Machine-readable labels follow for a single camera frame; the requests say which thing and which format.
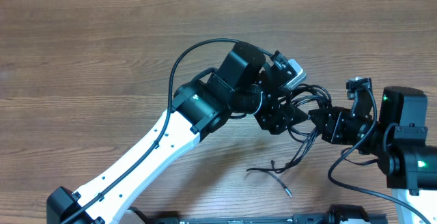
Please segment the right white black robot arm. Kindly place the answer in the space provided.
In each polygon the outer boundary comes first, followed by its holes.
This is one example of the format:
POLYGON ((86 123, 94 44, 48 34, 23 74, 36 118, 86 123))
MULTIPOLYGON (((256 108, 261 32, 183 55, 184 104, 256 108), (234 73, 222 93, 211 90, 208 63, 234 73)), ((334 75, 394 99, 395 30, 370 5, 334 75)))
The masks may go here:
POLYGON ((351 108, 331 107, 309 112, 322 140, 349 146, 329 168, 328 179, 337 186, 393 202, 400 223, 433 223, 436 148, 426 144, 427 96, 415 88, 385 87, 382 106, 378 109, 371 88, 349 85, 347 91, 354 101, 351 108), (334 179, 334 169, 355 150, 376 157, 391 195, 334 179))

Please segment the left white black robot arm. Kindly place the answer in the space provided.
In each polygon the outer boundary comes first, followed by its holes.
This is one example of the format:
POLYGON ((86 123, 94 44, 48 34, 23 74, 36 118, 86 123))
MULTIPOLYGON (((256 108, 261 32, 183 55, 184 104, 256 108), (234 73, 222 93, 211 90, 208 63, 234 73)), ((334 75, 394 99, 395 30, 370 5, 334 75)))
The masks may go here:
POLYGON ((48 223, 119 223, 135 199, 177 158, 229 119, 253 115, 274 135, 306 120, 286 96, 305 71, 280 52, 234 41, 218 68, 170 88, 152 129, 106 171, 75 191, 59 187, 46 201, 48 223))

